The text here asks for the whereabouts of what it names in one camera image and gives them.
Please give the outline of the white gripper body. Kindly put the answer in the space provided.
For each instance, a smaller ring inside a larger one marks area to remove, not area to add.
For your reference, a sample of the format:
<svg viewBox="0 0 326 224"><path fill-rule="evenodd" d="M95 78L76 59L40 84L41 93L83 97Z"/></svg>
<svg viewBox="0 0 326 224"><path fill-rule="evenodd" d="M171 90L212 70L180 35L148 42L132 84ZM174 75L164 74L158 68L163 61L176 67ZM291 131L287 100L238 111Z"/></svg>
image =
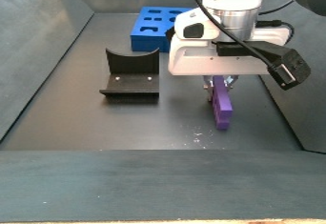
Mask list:
<svg viewBox="0 0 326 224"><path fill-rule="evenodd" d="M287 28L256 28L256 10L208 9L215 20L242 40L266 41L282 46ZM252 56L219 56L212 41L230 41L195 8L176 17L171 40L168 71L172 75L267 74L263 62Z"/></svg>

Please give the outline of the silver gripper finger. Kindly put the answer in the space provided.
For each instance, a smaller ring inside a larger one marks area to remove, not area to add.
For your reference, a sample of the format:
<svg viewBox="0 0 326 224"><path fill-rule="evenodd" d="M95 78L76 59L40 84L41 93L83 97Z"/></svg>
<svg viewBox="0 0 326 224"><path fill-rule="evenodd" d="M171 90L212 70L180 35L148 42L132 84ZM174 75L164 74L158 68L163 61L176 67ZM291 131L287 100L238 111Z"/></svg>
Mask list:
<svg viewBox="0 0 326 224"><path fill-rule="evenodd" d="M234 87L234 84L238 80L239 76L238 75L230 75L224 78L224 84L226 84L226 88L230 91Z"/></svg>
<svg viewBox="0 0 326 224"><path fill-rule="evenodd" d="M203 76L203 89L207 92L207 101L211 102L212 99L212 76L211 75L204 75Z"/></svg>

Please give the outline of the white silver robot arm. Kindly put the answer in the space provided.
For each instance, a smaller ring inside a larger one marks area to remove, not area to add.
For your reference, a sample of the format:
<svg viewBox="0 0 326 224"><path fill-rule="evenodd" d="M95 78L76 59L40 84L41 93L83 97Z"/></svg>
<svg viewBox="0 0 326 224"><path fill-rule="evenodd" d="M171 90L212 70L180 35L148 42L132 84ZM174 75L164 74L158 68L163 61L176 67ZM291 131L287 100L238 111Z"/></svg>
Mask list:
<svg viewBox="0 0 326 224"><path fill-rule="evenodd" d="M311 69L298 51L286 47L290 31L258 21L262 0L195 0L198 7L176 16L166 35L171 41L168 71L200 75L208 98L218 83L230 87L243 74L270 74L284 90L299 85ZM326 16L326 0L291 0Z"/></svg>

